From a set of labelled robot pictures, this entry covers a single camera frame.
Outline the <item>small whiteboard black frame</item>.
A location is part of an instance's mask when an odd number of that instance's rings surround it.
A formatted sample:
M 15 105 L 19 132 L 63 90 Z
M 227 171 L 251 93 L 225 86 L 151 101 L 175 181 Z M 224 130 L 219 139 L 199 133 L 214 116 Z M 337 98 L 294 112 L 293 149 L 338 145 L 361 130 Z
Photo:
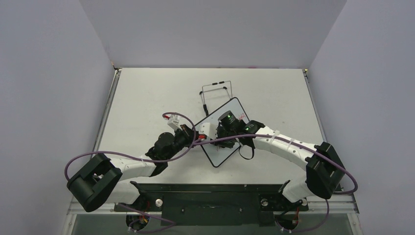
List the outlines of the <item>small whiteboard black frame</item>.
M 196 130 L 208 140 L 226 138 L 242 133 L 242 128 L 250 121 L 245 109 L 237 97 L 210 112 L 204 119 L 195 124 Z M 238 152 L 241 144 L 237 139 L 222 140 L 203 144 L 203 152 L 213 167 L 219 167 L 232 154 Z

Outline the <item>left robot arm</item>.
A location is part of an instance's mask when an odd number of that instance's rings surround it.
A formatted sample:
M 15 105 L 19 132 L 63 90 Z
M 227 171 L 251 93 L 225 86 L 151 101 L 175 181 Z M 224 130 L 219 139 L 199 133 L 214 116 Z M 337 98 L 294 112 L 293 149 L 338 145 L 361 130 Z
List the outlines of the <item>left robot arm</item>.
M 124 203 L 135 211 L 144 208 L 146 197 L 130 182 L 137 177 L 161 174 L 184 148 L 189 149 L 199 132 L 183 124 L 174 133 L 161 133 L 147 153 L 133 160 L 113 153 L 96 151 L 72 177 L 67 188 L 86 212 L 105 203 Z

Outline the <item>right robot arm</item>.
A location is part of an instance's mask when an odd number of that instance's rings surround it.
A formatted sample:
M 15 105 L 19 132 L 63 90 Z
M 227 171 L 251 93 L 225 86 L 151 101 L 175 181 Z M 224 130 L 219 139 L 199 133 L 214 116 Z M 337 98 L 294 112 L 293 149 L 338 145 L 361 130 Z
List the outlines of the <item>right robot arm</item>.
M 231 111 L 223 113 L 218 124 L 219 139 L 237 136 L 242 145 L 275 154 L 304 170 L 300 177 L 288 180 L 276 195 L 277 205 L 282 209 L 307 196 L 330 199 L 344 176 L 340 170 L 344 165 L 327 142 L 311 144 L 289 138 L 261 122 L 244 122 Z

